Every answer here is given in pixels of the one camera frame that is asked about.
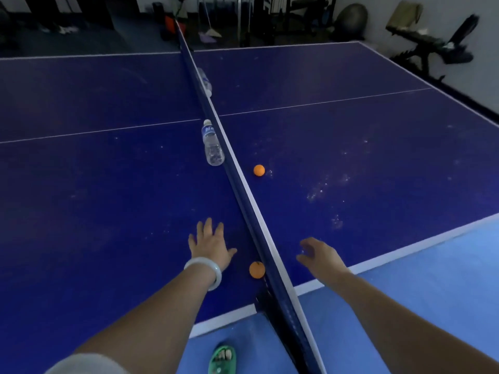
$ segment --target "hand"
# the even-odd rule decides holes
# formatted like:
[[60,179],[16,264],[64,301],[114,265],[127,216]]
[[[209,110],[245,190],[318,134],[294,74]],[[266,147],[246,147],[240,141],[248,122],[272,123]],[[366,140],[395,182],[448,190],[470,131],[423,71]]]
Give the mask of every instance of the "hand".
[[296,259],[307,267],[321,283],[334,287],[340,282],[344,274],[351,273],[336,249],[331,248],[323,241],[309,237],[302,240],[300,245],[305,254],[296,256]]
[[220,270],[227,269],[232,257],[238,251],[235,248],[227,250],[224,240],[224,225],[219,223],[215,234],[212,231],[212,219],[208,218],[205,225],[198,222],[198,234],[196,240],[192,234],[189,235],[189,248],[192,258],[206,257],[215,262]]

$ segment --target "water bottle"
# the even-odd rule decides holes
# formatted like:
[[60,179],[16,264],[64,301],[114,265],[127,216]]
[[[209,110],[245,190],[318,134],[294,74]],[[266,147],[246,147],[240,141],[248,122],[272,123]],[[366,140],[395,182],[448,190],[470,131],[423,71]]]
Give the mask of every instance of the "water bottle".
[[203,134],[203,143],[205,144],[206,161],[213,166],[221,165],[225,160],[225,155],[221,150],[215,129],[209,119],[203,122],[201,133]]
[[205,86],[205,92],[208,97],[212,96],[212,85],[208,80],[208,77],[206,77],[206,73],[198,67],[199,74],[201,75],[201,80],[203,80],[203,84]]

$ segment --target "white bangle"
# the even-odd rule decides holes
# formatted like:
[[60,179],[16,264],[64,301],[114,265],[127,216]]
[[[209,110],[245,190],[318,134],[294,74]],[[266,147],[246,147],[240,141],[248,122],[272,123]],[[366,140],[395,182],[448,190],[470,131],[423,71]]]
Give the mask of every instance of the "white bangle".
[[184,266],[184,270],[187,269],[192,264],[205,264],[214,270],[215,275],[216,275],[216,279],[215,279],[215,282],[209,287],[208,291],[214,290],[219,286],[219,284],[221,282],[221,270],[220,270],[219,266],[214,261],[212,261],[206,257],[191,258],[189,261],[186,262],[186,265]]

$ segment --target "blue floor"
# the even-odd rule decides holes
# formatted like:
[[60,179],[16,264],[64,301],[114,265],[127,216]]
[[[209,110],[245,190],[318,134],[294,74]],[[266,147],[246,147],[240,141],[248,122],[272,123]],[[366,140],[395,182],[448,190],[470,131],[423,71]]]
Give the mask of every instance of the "blue floor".
[[[361,276],[423,318],[499,360],[499,222]],[[323,288],[300,297],[329,373],[389,373],[348,305]],[[296,370],[263,315],[189,340],[178,373],[203,373],[232,344],[238,374]]]

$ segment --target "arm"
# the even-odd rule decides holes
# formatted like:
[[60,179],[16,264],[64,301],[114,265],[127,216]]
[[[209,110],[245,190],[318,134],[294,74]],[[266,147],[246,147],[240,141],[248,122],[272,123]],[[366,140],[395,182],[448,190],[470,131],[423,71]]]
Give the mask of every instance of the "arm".
[[297,260],[340,295],[392,374],[499,373],[499,364],[401,306],[345,266],[336,250],[308,238]]
[[[237,250],[226,249],[224,226],[220,223],[213,234],[209,218],[197,227],[197,243],[189,236],[192,257],[207,257],[225,270]],[[75,353],[102,354],[130,373],[175,373],[201,303],[214,282],[211,268],[192,264]]]

